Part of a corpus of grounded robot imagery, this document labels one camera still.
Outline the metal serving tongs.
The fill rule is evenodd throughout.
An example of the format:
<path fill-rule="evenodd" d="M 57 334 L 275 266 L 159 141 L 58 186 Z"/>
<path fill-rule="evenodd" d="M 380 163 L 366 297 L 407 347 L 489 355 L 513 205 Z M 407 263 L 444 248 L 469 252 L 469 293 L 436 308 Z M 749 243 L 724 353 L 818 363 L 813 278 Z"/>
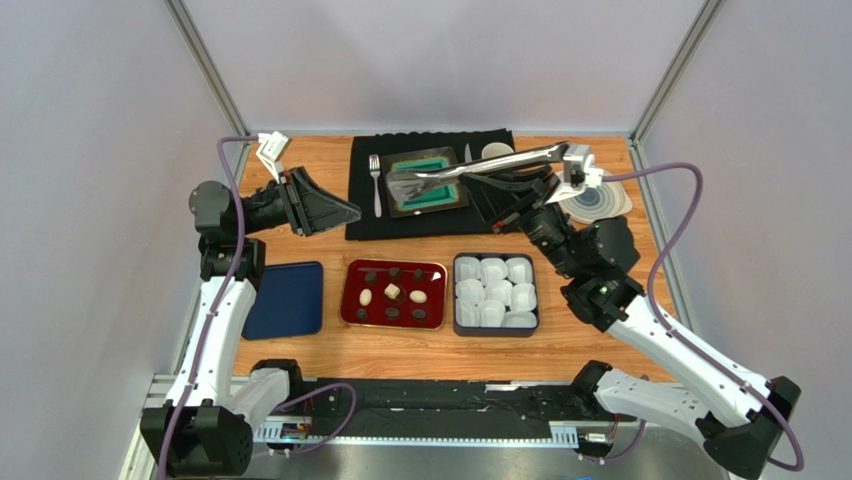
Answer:
<path fill-rule="evenodd" d="M 385 182 L 395 201 L 408 202 L 437 188 L 458 183 L 465 174 L 500 174 L 560 162 L 572 147 L 570 142 L 559 142 L 438 170 L 393 170 L 386 175 Z"/>

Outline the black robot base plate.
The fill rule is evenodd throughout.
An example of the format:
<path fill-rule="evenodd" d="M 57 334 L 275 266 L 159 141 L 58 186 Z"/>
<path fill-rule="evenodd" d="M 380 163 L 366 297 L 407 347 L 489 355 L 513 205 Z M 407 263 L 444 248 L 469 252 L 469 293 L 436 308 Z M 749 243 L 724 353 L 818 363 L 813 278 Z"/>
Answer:
<path fill-rule="evenodd" d="M 561 425 L 613 438 L 635 421 L 605 412 L 566 382 L 317 378 L 297 391 L 313 396 L 273 413 L 257 442 L 545 441 Z"/>

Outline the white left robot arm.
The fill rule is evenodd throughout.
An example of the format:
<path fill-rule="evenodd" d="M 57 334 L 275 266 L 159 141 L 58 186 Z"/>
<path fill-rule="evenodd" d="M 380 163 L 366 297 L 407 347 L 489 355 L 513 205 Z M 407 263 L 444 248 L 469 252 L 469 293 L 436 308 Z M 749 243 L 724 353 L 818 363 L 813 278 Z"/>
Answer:
<path fill-rule="evenodd" d="M 199 312 L 177 377 L 162 406 L 143 410 L 140 432 L 161 479 L 239 476 L 249 466 L 255 430 L 295 381 L 293 368 L 272 361 L 231 389 L 239 336 L 265 269 L 266 245 L 254 235 L 289 226 L 313 236 L 358 221 L 361 210 L 319 187 L 302 167 L 248 197 L 235 183 L 203 182 L 188 207 L 200 236 Z"/>

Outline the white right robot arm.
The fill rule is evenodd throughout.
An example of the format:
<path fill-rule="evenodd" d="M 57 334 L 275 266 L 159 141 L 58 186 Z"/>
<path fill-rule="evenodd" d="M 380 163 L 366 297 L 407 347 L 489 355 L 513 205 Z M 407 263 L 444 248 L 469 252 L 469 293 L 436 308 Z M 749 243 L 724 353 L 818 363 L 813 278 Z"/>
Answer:
<path fill-rule="evenodd" d="M 653 286 L 630 276 L 639 254 L 626 218 L 582 229 L 569 223 L 561 199 L 607 181 L 599 171 L 557 174 L 548 167 L 460 178 L 494 231 L 519 229 L 567 279 L 561 293 L 580 321 L 635 347 L 679 382 L 670 388 L 591 361 L 574 379 L 585 396 L 610 413 L 692 439 L 735 476 L 760 477 L 778 442 L 794 436 L 789 421 L 800 387 L 728 358 L 667 313 Z"/>

